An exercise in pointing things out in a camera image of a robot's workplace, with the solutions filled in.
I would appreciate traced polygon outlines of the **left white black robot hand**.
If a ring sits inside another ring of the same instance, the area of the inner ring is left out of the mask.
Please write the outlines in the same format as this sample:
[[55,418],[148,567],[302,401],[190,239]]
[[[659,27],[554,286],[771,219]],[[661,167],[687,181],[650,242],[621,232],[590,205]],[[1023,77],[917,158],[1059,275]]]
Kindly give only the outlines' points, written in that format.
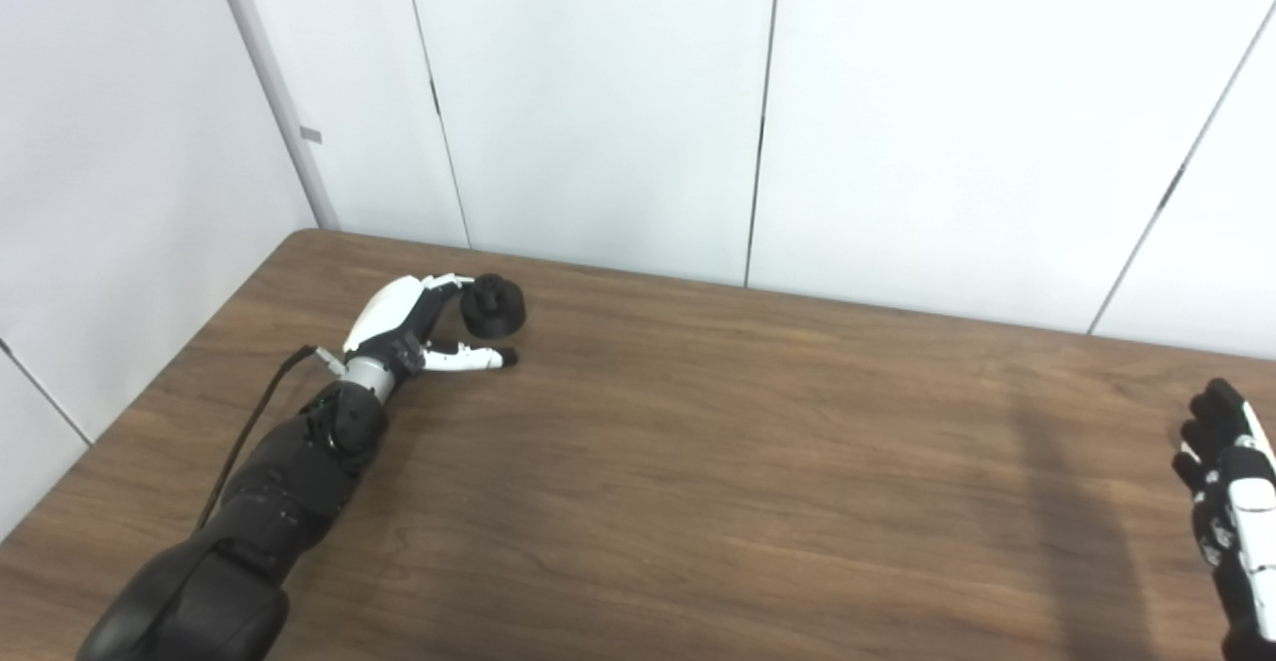
[[342,347],[341,382],[382,390],[419,373],[472,373],[518,365],[516,348],[434,343],[444,308],[456,299],[470,334],[504,339],[522,328],[522,290],[493,273],[484,276],[402,276],[366,302]]

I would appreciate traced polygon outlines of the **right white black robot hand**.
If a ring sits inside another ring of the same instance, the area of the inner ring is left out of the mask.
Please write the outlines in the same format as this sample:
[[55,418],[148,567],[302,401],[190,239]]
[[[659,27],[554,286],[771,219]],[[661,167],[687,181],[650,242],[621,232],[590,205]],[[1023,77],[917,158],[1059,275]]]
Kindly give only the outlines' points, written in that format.
[[1228,620],[1226,660],[1275,657],[1275,458],[1250,402],[1216,378],[1189,403],[1171,470]]

